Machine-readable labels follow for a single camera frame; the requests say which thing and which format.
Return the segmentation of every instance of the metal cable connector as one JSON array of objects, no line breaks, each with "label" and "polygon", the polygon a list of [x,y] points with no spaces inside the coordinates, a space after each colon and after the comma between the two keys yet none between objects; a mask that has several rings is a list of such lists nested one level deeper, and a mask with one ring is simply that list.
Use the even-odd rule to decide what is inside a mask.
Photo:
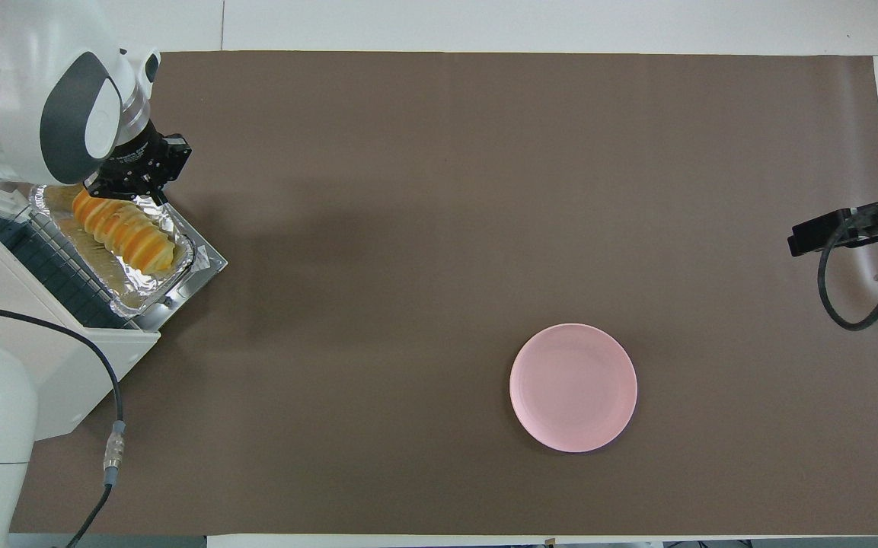
[{"label": "metal cable connector", "polygon": [[104,451],[104,485],[114,486],[117,483],[117,472],[124,460],[124,421],[115,420],[114,427],[107,438],[107,449]]}]

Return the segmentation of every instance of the round plate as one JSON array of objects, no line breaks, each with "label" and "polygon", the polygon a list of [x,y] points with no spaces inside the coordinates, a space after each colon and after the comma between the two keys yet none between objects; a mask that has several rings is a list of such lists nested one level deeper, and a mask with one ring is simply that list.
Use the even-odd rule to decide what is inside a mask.
[{"label": "round plate", "polygon": [[614,440],[631,419],[637,396],[624,348],[582,323],[535,334],[509,374],[516,418],[537,441],[558,451],[591,451]]}]

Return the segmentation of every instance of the aluminum foil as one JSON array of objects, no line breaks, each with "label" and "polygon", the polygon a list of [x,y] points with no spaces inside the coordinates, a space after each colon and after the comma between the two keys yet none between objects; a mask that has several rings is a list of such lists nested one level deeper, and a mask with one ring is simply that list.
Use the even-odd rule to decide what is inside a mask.
[{"label": "aluminum foil", "polygon": [[90,270],[91,277],[110,295],[110,309],[118,316],[132,318],[149,306],[164,299],[192,268],[195,253],[191,240],[180,231],[174,210],[159,207],[147,197],[137,197],[133,202],[174,242],[174,259],[171,268],[150,275],[124,263],[121,257],[108,252],[104,244],[97,242],[73,218],[73,199],[83,190],[80,185],[36,186],[29,193],[29,202],[36,212],[55,223],[60,237],[65,238],[77,250],[80,259]]}]

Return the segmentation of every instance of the black cable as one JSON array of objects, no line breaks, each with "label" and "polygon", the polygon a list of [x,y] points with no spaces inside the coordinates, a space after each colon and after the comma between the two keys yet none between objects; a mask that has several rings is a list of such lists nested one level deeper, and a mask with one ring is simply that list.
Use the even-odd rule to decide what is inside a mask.
[{"label": "black cable", "polygon": [[104,504],[107,504],[107,497],[110,496],[110,490],[114,488],[114,486],[104,486],[104,494],[101,495],[101,500],[98,500],[97,506],[94,506],[94,510],[91,511],[90,516],[87,516],[87,519],[83,521],[83,525],[80,526],[80,530],[76,531],[76,534],[73,535],[73,538],[70,539],[66,544],[66,548],[74,548],[79,542],[80,539],[83,538],[83,534],[87,533],[87,529],[90,528],[91,524],[94,523],[94,518],[97,517],[97,514],[101,512],[101,508],[104,507]]},{"label": "black cable", "polygon": [[835,229],[835,233],[829,237],[828,243],[825,244],[825,249],[821,252],[821,260],[818,262],[818,296],[821,298],[821,303],[825,306],[825,311],[828,312],[828,315],[835,320],[835,323],[838,323],[839,326],[842,326],[844,329],[850,330],[851,332],[866,329],[866,327],[873,325],[873,323],[878,320],[878,303],[875,304],[875,308],[871,309],[871,312],[862,320],[849,322],[849,320],[842,318],[842,316],[838,314],[838,310],[835,310],[835,306],[832,305],[832,301],[828,297],[828,287],[826,287],[825,284],[825,272],[828,270],[828,258],[832,254],[833,247],[838,245],[838,242],[841,241],[845,233],[848,232],[850,228],[853,228],[859,219],[875,215],[878,215],[878,205],[874,205],[862,212],[857,212],[856,215],[852,215],[850,218],[845,219],[845,221],[838,226],[838,229]]},{"label": "black cable", "polygon": [[121,383],[118,382],[117,374],[115,374],[114,368],[107,360],[107,356],[104,356],[104,352],[94,344],[93,340],[87,339],[87,337],[74,332],[74,330],[69,330],[66,329],[66,327],[56,325],[56,323],[46,322],[46,320],[40,320],[39,318],[34,318],[18,312],[11,312],[0,308],[0,316],[12,320],[20,320],[21,322],[33,323],[36,326],[45,327],[48,330],[55,330],[55,332],[63,333],[66,336],[79,340],[80,343],[84,343],[85,346],[90,348],[90,350],[93,350],[94,354],[97,354],[97,357],[101,359],[102,363],[104,363],[104,368],[107,369],[107,375],[110,377],[110,382],[114,387],[114,406],[117,409],[117,420],[124,420],[124,402],[121,399]]},{"label": "black cable", "polygon": [[[11,312],[9,310],[2,310],[0,308],[0,316],[3,318],[9,318],[11,320],[20,320],[21,322],[33,323],[36,326],[45,327],[48,330],[55,330],[55,332],[63,333],[66,336],[73,337],[73,339],[79,340],[80,343],[84,343],[85,346],[90,348],[90,350],[94,351],[94,354],[97,354],[97,357],[101,359],[101,362],[104,363],[104,368],[107,369],[107,374],[110,377],[110,382],[114,387],[114,406],[117,409],[117,420],[124,420],[124,402],[121,399],[121,384],[117,380],[117,374],[114,372],[114,368],[107,360],[107,356],[104,356],[104,352],[100,350],[95,344],[93,340],[87,339],[80,333],[74,332],[74,330],[66,329],[66,327],[56,325],[56,323],[46,322],[46,320],[40,320],[39,318],[34,318],[32,316],[27,316],[25,314],[20,314],[18,312]],[[101,512],[101,508],[104,507],[104,504],[107,504],[107,497],[110,496],[111,489],[114,488],[112,483],[104,483],[104,494],[101,495],[101,500],[98,500],[97,506],[94,506],[94,510],[87,516],[87,519],[83,521],[83,525],[80,526],[80,530],[77,531],[76,534],[73,535],[73,538],[70,539],[69,544],[66,544],[66,548],[73,548],[76,546],[80,539],[83,538],[83,535],[87,533],[87,529],[90,528],[91,524],[94,523],[94,518],[97,517],[97,514]]]}]

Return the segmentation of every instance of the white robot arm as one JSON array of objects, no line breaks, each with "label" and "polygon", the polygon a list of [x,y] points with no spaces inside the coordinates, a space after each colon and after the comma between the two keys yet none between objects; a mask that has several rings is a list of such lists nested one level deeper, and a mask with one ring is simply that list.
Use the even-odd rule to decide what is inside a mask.
[{"label": "white robot arm", "polygon": [[166,202],[191,149],[150,122],[159,63],[119,48],[93,1],[0,0],[0,180]]}]

